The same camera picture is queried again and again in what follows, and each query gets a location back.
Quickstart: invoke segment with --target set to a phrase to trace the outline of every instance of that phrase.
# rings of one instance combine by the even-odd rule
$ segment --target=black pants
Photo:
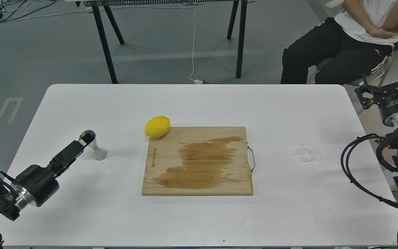
[[[329,17],[283,51],[281,84],[306,84],[308,68],[333,57],[316,74],[316,84],[345,85],[362,73],[370,74],[392,51],[389,45],[351,38]]]

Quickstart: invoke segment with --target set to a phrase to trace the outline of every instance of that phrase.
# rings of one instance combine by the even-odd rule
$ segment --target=metal jigger
[[[93,137],[95,137],[95,139],[93,140],[93,142],[91,142],[88,147],[92,148],[93,151],[95,152],[95,159],[97,161],[102,161],[107,157],[107,151],[101,149],[98,147],[98,145],[96,144],[96,134],[95,132],[88,130],[85,131],[83,133],[81,133],[81,135],[79,136],[79,138],[83,137],[85,134],[90,133]]]

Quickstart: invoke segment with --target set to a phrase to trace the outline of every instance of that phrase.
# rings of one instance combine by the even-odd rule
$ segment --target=floor
[[[235,77],[238,22],[233,38],[226,39],[230,2],[195,8],[181,3],[112,7],[122,7],[113,14],[124,45],[119,44],[104,11],[101,16],[121,84],[193,84],[195,79],[210,84],[278,84],[283,49],[340,10],[327,8],[327,2],[250,1],[241,79]],[[12,18],[52,1],[28,3]],[[3,19],[19,5],[16,0],[7,4],[12,5]],[[78,12],[0,24],[0,169],[5,172],[50,85],[111,83],[93,14],[83,4],[78,8],[73,2],[57,0],[27,17],[72,11]],[[315,72],[310,69],[308,83],[314,83]],[[398,63],[385,84],[397,79]],[[354,87],[346,89],[352,93]],[[375,106],[361,111],[357,97],[352,94],[351,99],[366,133],[393,131],[382,125]]]

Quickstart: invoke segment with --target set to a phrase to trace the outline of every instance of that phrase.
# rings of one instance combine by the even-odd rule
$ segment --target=water stain
[[[168,168],[166,173],[153,178],[153,181],[167,188],[215,188],[229,179],[224,169],[233,162],[237,151],[227,148],[227,145],[241,140],[233,136],[183,145],[178,150],[182,165]]]

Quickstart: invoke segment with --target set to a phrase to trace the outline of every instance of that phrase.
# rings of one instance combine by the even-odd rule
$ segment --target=chair
[[[329,8],[334,8],[341,5],[342,3],[343,0],[332,0],[328,2],[326,6]],[[323,66],[329,63],[331,60],[332,58],[322,60],[320,63],[318,63],[318,65],[316,65],[317,69],[322,69]],[[386,75],[388,75],[388,72],[390,71],[394,63],[398,63],[398,42],[394,45],[393,53],[387,57],[384,63],[377,70],[365,76],[367,83],[370,85],[376,85],[376,82],[378,82],[377,87],[380,87],[384,83]],[[363,79],[360,77],[358,79],[348,82],[347,85],[359,87],[361,84],[363,84]]]

